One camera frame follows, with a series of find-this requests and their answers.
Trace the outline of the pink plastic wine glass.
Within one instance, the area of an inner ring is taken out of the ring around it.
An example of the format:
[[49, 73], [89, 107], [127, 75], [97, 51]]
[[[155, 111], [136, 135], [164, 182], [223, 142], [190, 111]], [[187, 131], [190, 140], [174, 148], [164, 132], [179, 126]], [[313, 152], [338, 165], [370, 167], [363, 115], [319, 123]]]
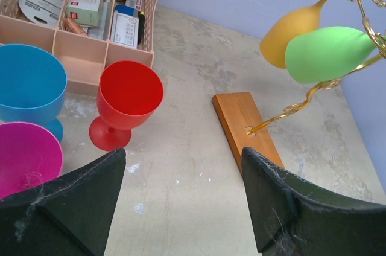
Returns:
[[1, 124], [1, 199], [60, 176], [63, 151], [42, 126], [27, 122]]

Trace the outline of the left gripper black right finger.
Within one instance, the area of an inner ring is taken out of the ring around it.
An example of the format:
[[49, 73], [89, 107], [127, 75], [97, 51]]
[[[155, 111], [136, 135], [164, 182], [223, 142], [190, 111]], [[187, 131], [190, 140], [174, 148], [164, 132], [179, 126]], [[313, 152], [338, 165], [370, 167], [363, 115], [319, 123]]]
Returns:
[[385, 255], [385, 205], [319, 187], [251, 147], [242, 178], [262, 255]]

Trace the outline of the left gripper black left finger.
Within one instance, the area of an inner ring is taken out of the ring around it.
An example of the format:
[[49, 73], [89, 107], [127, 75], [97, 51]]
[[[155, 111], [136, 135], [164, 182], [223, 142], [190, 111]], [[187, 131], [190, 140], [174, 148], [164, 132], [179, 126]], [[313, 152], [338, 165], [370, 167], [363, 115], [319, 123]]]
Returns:
[[104, 255], [125, 172], [123, 148], [1, 200], [1, 255]]

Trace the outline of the blue plastic wine glass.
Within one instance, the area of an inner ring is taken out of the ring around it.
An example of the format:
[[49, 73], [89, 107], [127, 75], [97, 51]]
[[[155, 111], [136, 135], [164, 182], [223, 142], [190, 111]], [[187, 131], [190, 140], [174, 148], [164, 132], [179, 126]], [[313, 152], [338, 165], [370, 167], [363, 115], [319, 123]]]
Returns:
[[25, 44], [1, 46], [1, 121], [40, 125], [61, 141], [57, 116], [67, 84], [65, 68], [51, 53]]

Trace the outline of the green plastic wine glass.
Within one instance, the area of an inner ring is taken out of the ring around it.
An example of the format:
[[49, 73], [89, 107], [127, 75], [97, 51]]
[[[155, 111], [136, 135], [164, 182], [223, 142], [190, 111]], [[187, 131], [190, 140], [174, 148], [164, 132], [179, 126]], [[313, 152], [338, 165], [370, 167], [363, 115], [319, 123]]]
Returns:
[[299, 83], [325, 82], [353, 71], [375, 48], [361, 30], [325, 27], [293, 38], [285, 51], [285, 64]]

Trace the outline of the red plastic wine glass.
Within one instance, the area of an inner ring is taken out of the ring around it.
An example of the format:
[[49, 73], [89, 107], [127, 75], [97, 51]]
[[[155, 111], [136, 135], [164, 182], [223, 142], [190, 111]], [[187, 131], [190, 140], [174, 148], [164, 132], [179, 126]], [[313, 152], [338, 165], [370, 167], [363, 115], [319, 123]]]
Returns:
[[90, 140], [105, 151], [125, 147], [132, 130], [152, 115], [163, 96], [163, 83], [151, 68], [131, 60], [109, 65], [100, 77], [99, 116], [90, 125]]

